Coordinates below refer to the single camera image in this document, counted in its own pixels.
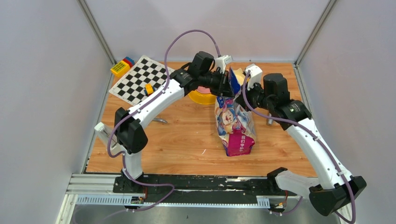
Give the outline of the colourful pet food bag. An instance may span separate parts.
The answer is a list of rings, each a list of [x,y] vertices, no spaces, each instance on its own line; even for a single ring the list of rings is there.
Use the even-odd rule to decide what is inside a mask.
[[[252,113],[246,111],[236,99],[221,96],[216,97],[214,115],[226,155],[250,154],[256,140]]]

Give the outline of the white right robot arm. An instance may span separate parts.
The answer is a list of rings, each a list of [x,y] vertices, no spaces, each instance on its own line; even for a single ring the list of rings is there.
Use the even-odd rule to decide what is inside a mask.
[[[308,198],[323,216],[338,213],[342,207],[351,205],[348,222],[354,223],[355,199],[365,189],[366,181],[362,176],[353,176],[336,158],[304,103],[291,99],[286,78],[280,73],[270,73],[264,76],[261,84],[249,74],[241,83],[231,77],[230,85],[243,107],[252,112],[258,108],[270,112],[270,118],[295,140],[317,174],[316,178],[308,178],[278,168],[267,175],[269,193],[278,195],[285,190]]]

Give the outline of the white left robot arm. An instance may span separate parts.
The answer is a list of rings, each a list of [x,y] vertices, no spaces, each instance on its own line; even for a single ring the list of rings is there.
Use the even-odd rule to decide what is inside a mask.
[[[207,52],[198,52],[192,62],[169,72],[165,66],[166,81],[146,99],[133,107],[116,111],[114,128],[110,134],[121,146],[116,155],[122,155],[122,172],[127,177],[125,187],[132,193],[143,187],[141,152],[148,143],[145,128],[163,110],[184,98],[199,87],[210,90],[215,96],[232,97],[226,66],[232,62],[230,55],[214,58]]]

